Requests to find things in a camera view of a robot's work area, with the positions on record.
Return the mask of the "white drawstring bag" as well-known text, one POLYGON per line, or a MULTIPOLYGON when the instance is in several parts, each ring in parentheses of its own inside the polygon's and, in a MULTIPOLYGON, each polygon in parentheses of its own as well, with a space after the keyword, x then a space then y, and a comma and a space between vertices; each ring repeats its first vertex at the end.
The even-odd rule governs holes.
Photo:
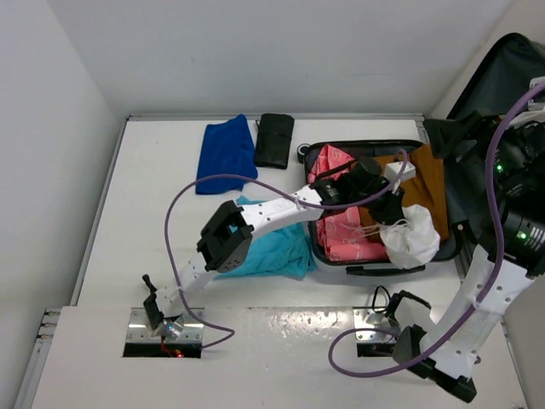
POLYGON ((380 227, 379 235, 389 261, 397 268, 411 269, 431 262, 439 251, 440 236, 429 210, 418 204, 403 207, 403 218, 380 227))

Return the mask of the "mustard brown cloth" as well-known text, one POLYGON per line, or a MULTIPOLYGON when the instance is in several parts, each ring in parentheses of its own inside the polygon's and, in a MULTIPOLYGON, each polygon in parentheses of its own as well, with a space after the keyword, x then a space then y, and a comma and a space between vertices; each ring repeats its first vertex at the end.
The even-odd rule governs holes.
POLYGON ((440 243, 443 244, 450 236, 443 160, 433 157, 428 144, 409 153, 409 159, 416 168, 416 176, 401 183, 404 189, 402 205, 420 205, 427 208, 439 234, 440 243))

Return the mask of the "pink patterned garment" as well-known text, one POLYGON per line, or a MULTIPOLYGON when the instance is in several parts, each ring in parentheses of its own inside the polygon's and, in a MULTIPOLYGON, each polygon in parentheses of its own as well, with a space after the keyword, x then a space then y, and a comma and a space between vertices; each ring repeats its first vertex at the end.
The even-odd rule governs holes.
MULTIPOLYGON (((353 157, 327 144, 321 148, 310 169, 307 181, 312 183, 326 171, 352 161, 353 157)), ((325 257, 332 262, 369 262, 385 260, 386 249, 379 235, 379 227, 367 209, 348 208, 341 214, 316 221, 318 244, 325 257)))

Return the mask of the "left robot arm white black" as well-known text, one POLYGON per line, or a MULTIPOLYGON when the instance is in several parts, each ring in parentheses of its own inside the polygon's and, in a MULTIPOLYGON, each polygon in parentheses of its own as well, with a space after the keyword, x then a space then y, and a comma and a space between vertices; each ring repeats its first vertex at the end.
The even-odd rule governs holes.
POLYGON ((182 267, 174 268, 173 284, 156 287, 143 275, 150 291, 143 307, 151 333, 178 337, 190 297, 217 276, 243 266, 252 242, 270 232, 356 206, 368 208, 382 225, 399 223, 404 217, 400 184, 415 173, 408 159, 385 167, 372 158, 354 159, 318 174, 294 193, 281 192, 276 199, 258 204, 222 203, 202 228, 195 254, 182 267))

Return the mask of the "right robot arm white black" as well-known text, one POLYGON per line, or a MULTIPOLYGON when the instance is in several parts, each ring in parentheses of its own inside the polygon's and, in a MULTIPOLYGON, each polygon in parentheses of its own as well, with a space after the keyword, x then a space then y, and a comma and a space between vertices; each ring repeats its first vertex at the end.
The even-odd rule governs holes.
POLYGON ((436 349, 410 372, 434 381, 466 403, 477 394, 473 365, 479 349, 512 301, 544 273, 544 112, 523 112, 509 125, 494 161, 504 253, 495 267, 491 219, 482 234, 460 290, 438 323, 430 306, 408 291, 393 294, 385 315, 400 331, 393 358, 403 364, 436 349), (448 341, 437 342, 450 332, 448 341))

